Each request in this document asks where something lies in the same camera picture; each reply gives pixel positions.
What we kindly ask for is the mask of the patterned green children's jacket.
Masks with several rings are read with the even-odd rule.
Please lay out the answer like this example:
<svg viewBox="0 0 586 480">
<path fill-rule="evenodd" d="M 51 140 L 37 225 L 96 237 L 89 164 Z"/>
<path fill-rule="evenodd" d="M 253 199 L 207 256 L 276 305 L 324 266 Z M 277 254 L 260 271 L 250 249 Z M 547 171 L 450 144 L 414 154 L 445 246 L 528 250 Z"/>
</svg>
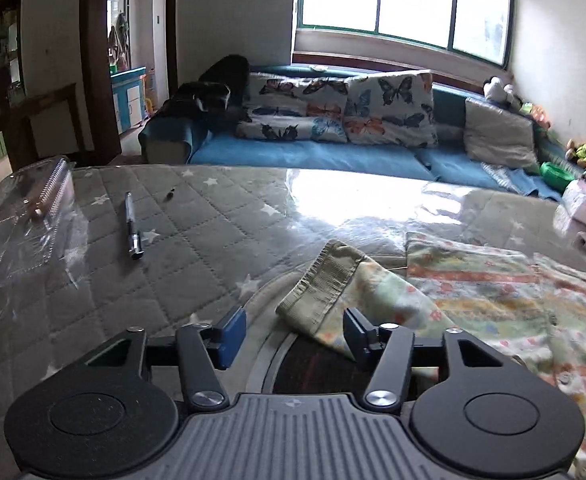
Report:
<svg viewBox="0 0 586 480">
<path fill-rule="evenodd" d="M 329 242 L 276 313 L 348 351 L 342 316 L 358 308 L 422 337 L 459 326 L 568 394 L 586 420 L 586 272 L 546 256 L 409 233 L 398 262 Z M 586 434 L 570 467 L 586 479 Z"/>
</svg>

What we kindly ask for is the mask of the black clothes pile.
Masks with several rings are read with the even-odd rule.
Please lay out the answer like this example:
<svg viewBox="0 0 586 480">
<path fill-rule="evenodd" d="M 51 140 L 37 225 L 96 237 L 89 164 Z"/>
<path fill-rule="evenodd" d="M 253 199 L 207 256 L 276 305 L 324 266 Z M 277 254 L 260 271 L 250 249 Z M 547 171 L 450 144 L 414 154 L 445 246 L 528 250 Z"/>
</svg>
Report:
<svg viewBox="0 0 586 480">
<path fill-rule="evenodd" d="M 215 62 L 196 81 L 182 84 L 155 114 L 157 118 L 206 120 L 225 118 L 243 103 L 250 63 L 230 54 Z"/>
</svg>

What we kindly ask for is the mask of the round black induction cooktop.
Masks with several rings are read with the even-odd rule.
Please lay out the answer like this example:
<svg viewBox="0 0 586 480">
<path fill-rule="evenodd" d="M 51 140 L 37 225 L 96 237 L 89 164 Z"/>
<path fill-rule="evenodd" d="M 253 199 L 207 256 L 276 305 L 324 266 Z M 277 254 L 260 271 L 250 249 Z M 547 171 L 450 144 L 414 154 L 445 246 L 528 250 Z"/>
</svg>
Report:
<svg viewBox="0 0 586 480">
<path fill-rule="evenodd" d="M 360 396 L 371 376 L 348 356 L 296 333 L 269 344 L 259 357 L 266 360 L 264 377 L 257 381 L 262 393 Z"/>
</svg>

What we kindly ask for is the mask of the grey quilted star table mat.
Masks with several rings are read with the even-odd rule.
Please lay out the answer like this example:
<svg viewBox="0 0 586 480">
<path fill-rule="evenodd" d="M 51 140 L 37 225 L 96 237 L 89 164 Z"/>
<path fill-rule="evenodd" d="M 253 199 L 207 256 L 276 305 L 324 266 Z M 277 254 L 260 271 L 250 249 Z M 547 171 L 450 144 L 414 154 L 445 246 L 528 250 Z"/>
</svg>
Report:
<svg viewBox="0 0 586 480">
<path fill-rule="evenodd" d="M 288 333 L 314 339 L 276 308 L 329 242 L 392 263 L 421 233 L 586 272 L 579 226 L 550 200 L 329 170 L 121 166 L 72 178 L 88 222 L 84 258 L 0 288 L 0 479 L 17 472 L 2 429 L 11 402 L 131 325 L 162 336 L 245 304 L 250 333 L 226 383 L 260 387 L 263 348 Z M 128 252 L 127 192 L 139 260 Z"/>
</svg>

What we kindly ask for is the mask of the black pen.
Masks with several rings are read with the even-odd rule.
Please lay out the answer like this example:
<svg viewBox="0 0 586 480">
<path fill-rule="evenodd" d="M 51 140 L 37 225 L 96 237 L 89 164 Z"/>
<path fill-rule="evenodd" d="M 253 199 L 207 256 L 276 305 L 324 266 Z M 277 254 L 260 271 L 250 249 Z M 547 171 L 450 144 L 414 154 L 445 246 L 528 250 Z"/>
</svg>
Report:
<svg viewBox="0 0 586 480">
<path fill-rule="evenodd" d="M 125 217 L 128 237 L 128 252 L 132 260 L 139 260 L 143 257 L 144 251 L 142 248 L 140 231 L 136 227 L 136 214 L 134 213 L 133 199 L 130 192 L 125 194 Z"/>
</svg>

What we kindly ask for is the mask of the clear plastic box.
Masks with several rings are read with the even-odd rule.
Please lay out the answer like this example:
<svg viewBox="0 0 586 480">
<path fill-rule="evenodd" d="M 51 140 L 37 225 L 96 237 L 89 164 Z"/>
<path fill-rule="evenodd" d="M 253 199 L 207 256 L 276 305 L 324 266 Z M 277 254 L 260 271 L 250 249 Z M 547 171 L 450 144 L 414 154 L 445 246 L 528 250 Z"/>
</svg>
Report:
<svg viewBox="0 0 586 480">
<path fill-rule="evenodd" d="M 74 164 L 54 156 L 0 183 L 0 287 L 84 258 L 88 222 L 76 202 Z"/>
</svg>

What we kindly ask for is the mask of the blue sofa bench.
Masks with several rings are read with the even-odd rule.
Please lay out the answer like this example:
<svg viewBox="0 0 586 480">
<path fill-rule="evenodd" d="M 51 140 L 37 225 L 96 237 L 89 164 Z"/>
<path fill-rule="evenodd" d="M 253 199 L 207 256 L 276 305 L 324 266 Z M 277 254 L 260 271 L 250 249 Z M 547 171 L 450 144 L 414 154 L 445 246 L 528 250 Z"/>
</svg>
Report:
<svg viewBox="0 0 586 480">
<path fill-rule="evenodd" d="M 291 67 L 272 67 L 264 72 L 287 78 L 348 78 L 371 74 L 332 72 L 325 76 L 305 77 Z M 438 144 L 434 148 L 405 148 L 394 144 L 360 145 L 346 143 L 293 141 L 276 142 L 241 139 L 235 134 L 243 115 L 242 106 L 227 112 L 225 118 L 189 120 L 157 118 L 155 115 L 142 129 L 139 142 L 144 162 L 148 164 L 219 165 L 244 167 L 276 167 L 294 169 L 326 169 L 378 174 L 458 185 L 492 188 L 525 196 L 558 200 L 562 194 L 549 188 L 540 176 L 540 166 L 552 162 L 571 172 L 575 179 L 581 169 L 566 162 L 560 148 L 531 117 L 519 110 L 508 110 L 532 122 L 538 174 L 524 169 L 489 165 L 466 154 L 463 142 L 465 100 L 488 102 L 483 96 L 436 84 L 433 79 L 434 118 Z"/>
</svg>

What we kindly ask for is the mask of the grey plain cushion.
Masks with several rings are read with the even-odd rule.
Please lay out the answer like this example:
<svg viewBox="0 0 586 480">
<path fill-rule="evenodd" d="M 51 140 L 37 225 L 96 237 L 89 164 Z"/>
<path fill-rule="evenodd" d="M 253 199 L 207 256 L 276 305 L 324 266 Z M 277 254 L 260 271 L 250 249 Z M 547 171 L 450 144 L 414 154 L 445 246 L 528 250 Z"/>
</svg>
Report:
<svg viewBox="0 0 586 480">
<path fill-rule="evenodd" d="M 539 172 L 534 128 L 525 117 L 477 100 L 465 100 L 466 154 L 489 165 Z"/>
</svg>

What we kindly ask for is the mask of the green plastic bowl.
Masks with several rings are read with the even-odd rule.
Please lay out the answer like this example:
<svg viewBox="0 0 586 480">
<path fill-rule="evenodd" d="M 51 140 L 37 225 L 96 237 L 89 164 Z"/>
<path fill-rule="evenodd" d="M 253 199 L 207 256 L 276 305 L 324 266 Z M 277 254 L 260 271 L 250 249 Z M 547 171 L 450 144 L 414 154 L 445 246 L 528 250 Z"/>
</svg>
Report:
<svg viewBox="0 0 586 480">
<path fill-rule="evenodd" d="M 540 166 L 540 176 L 543 182 L 552 190 L 563 194 L 570 182 L 575 180 L 575 176 L 560 166 L 552 162 L 544 162 Z"/>
</svg>

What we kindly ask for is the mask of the large butterfly pillow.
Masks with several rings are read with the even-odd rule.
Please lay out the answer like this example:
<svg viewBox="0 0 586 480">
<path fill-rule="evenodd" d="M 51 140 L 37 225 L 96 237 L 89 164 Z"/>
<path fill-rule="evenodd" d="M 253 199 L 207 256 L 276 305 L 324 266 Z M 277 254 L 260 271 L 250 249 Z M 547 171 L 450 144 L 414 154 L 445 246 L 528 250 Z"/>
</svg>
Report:
<svg viewBox="0 0 586 480">
<path fill-rule="evenodd" d="M 428 70 L 380 73 L 346 80 L 343 126 L 352 144 L 434 148 L 433 77 Z"/>
</svg>

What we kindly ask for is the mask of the flat butterfly pillow stack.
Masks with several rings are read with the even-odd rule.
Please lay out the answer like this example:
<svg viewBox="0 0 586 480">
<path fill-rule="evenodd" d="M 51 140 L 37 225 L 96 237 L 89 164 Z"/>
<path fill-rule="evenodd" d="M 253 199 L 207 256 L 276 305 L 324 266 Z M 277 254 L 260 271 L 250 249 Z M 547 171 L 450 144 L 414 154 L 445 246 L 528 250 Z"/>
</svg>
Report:
<svg viewBox="0 0 586 480">
<path fill-rule="evenodd" d="M 346 82 L 337 78 L 251 74 L 235 134 L 261 141 L 346 143 L 347 97 Z"/>
</svg>

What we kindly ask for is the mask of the blue white cabinet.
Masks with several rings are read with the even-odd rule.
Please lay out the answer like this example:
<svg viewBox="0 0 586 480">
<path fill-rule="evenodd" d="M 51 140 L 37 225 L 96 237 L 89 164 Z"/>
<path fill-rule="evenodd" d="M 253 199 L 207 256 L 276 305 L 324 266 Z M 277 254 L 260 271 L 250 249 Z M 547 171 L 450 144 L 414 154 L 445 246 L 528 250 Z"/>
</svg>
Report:
<svg viewBox="0 0 586 480">
<path fill-rule="evenodd" d="M 145 76 L 144 66 L 110 75 L 119 134 L 140 125 L 146 118 Z"/>
</svg>

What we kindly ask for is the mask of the white plush toy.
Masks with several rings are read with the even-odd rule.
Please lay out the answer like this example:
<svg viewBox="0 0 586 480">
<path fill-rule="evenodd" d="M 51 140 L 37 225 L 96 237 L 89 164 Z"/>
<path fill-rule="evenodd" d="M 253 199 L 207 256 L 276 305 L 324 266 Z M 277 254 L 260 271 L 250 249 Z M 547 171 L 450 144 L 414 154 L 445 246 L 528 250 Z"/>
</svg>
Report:
<svg viewBox="0 0 586 480">
<path fill-rule="evenodd" d="M 512 84 L 505 84 L 497 76 L 484 81 L 483 92 L 488 102 L 505 110 L 520 110 L 523 105 L 522 100 L 515 94 Z"/>
</svg>

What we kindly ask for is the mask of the green framed window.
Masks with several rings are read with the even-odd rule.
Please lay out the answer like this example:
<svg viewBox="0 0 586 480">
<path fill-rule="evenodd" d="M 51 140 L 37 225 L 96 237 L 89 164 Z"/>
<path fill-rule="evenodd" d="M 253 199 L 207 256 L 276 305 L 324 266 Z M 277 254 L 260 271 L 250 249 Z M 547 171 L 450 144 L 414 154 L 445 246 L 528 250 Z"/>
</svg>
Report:
<svg viewBox="0 0 586 480">
<path fill-rule="evenodd" d="M 306 29 L 358 32 L 434 47 L 495 66 L 510 54 L 513 0 L 298 0 Z"/>
</svg>

